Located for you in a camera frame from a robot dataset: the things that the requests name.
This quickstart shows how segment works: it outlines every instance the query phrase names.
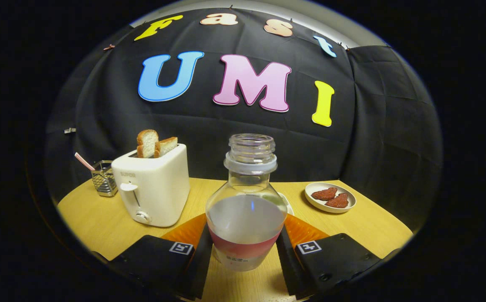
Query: black cloth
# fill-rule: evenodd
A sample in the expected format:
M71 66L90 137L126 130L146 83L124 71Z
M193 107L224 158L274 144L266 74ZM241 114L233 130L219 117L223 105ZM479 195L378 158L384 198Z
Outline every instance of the black cloth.
M352 145L340 179L412 230L439 188L442 134L431 96L392 48L348 51L355 79Z
M216 12L235 14L238 24L199 23ZM138 41L134 38L152 22L118 32L93 50L65 84L47 125L46 174L55 200L90 178L73 157L75 152L90 163L114 160L136 149L137 134L150 128L160 139L177 136L179 143L187 145L191 177L226 179L222 160L229 151L228 138L236 133L261 133L276 143L278 169L271 181L341 179L389 211L401 208L391 211L400 220L408 217L405 213L411 209L404 205L412 203L408 200L414 195L420 207L429 204L441 161L440 136L435 135L439 125L423 84L390 48L360 47L347 52L326 38L337 54L332 58L313 37L322 35L296 23L290 37L266 32L268 19L289 21L266 13L208 8L177 15L183 19ZM115 48L104 52L109 43ZM137 92L142 62L169 54L159 76L159 85L169 86L180 68L176 58L186 51L205 53L197 61L188 90L166 102L142 99ZM268 111L258 101L246 105L239 88L239 104L215 104L212 97L222 84L225 64L220 57L224 54L248 57L257 74L270 62L291 67L286 90L289 111ZM383 67L384 60L392 61ZM382 79L387 90L380 86ZM331 127L312 122L318 101L315 81L334 88ZM387 114L382 110L385 103ZM76 133L63 134L69 127L76 128ZM429 134L421 134L427 129ZM379 142L395 147L381 148ZM425 161L435 166L424 165ZM431 184L424 195L410 187L420 183Z

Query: pink label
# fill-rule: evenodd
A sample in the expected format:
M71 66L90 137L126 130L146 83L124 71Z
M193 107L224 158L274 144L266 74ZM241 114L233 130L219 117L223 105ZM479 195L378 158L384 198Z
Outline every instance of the pink label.
M262 254L269 251L273 243L275 243L276 239L278 238L278 235L280 235L280 232L278 232L277 235L264 242L244 245L241 243L226 241L221 237L215 235L215 233L211 231L211 228L208 227L208 229L210 231L211 239L213 239L215 247L221 252L224 252L229 256L234 256L236 258L254 258L261 256Z

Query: toaster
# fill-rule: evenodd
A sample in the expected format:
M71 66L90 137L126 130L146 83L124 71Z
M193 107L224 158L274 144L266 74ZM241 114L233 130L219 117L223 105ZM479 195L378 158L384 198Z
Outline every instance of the toaster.
M133 150L112 161L111 166L131 218L159 227L178 221L191 189L184 144L156 159L139 158Z

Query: letter u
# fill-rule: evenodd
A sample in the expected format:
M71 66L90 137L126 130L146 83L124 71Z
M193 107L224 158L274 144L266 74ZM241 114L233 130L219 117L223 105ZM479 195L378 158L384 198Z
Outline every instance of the letter u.
M164 102L181 96L191 85L195 65L198 59L204 57L203 52L183 52L178 55L181 60L180 71L176 82L170 86L159 86L159 74L163 63L170 55L162 54L149 57L143 61L144 69L139 80L139 95L149 102Z

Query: letter m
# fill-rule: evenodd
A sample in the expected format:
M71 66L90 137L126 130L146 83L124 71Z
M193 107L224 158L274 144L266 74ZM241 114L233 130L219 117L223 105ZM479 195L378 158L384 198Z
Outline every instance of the letter m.
M219 105L239 103L239 97L235 94L235 88L239 84L247 105L254 104L265 88L266 96L260 100L260 107L276 112L286 112L289 109L286 103L287 75L291 73L289 66L271 62L259 75L256 75L245 56L227 54L220 57L220 60L226 64L226 68L220 92L213 97L215 103Z

